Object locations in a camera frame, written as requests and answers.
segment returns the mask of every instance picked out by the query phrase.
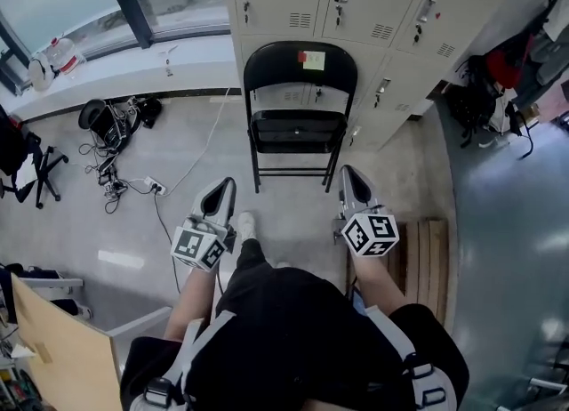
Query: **power strip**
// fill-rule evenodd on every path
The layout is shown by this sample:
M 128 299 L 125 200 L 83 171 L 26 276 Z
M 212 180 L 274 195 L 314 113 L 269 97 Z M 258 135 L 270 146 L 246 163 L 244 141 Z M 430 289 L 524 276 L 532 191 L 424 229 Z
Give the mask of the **power strip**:
M 157 192 L 157 194 L 160 196 L 163 196 L 166 193 L 166 187 L 159 181 L 154 180 L 152 177 L 147 177 L 144 179 L 144 184 L 148 187 L 148 189 L 152 189 L 153 185 L 160 187 L 160 190 Z

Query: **sticker label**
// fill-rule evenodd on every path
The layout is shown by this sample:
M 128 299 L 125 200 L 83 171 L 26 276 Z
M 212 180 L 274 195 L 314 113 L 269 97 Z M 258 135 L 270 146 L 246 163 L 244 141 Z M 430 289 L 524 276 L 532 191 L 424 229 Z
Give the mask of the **sticker label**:
M 304 69 L 315 69 L 324 71 L 326 52 L 304 51 L 299 52 L 299 62 Z

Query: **white plastic bottle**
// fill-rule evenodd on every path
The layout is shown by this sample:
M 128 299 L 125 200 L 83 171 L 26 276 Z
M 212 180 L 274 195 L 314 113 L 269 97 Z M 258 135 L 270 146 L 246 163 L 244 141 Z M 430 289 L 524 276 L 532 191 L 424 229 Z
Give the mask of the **white plastic bottle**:
M 75 67 L 84 61 L 83 55 L 77 50 L 70 39 L 63 37 L 52 39 L 45 54 L 51 65 L 63 74 L 69 74 Z

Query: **chair seat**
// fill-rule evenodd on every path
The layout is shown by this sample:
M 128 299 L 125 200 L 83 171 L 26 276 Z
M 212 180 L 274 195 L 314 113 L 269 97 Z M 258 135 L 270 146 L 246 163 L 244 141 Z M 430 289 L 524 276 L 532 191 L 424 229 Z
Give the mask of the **chair seat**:
M 260 110 L 251 118 L 259 153 L 332 153 L 347 127 L 344 114 L 325 110 Z

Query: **office chair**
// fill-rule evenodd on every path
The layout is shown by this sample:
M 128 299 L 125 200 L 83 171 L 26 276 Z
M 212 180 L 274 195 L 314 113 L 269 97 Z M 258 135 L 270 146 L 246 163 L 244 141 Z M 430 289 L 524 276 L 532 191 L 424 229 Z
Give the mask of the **office chair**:
M 40 202 L 44 184 L 56 201 L 61 200 L 60 194 L 55 191 L 49 180 L 49 173 L 60 161 L 68 163 L 69 158 L 61 154 L 50 162 L 50 155 L 55 152 L 55 149 L 48 147 L 46 152 L 43 153 L 40 148 L 41 141 L 33 133 L 28 133 L 24 137 L 22 131 L 12 123 L 12 120 L 0 106 L 0 169 L 6 175 L 12 177 L 11 187 L 4 185 L 2 179 L 0 179 L 0 198 L 4 197 L 5 192 L 10 192 L 14 193 L 18 202 L 22 203 L 26 200 L 36 182 L 32 181 L 23 188 L 17 188 L 16 181 L 18 171 L 28 158 L 28 155 L 31 154 L 37 174 L 36 207 L 38 209 L 44 208 L 44 205 Z
M 307 59 L 314 57 L 320 61 L 324 58 L 324 64 L 319 68 L 308 65 Z M 347 93 L 345 111 L 271 109 L 252 114 L 251 91 L 297 82 Z M 256 193 L 259 193 L 261 176 L 324 177 L 322 184 L 326 185 L 326 193 L 330 191 L 356 86 L 356 63 L 346 51 L 332 44 L 276 42 L 264 45 L 249 58 L 244 68 L 244 96 Z M 329 153 L 330 159 L 327 167 L 259 168 L 258 153 Z

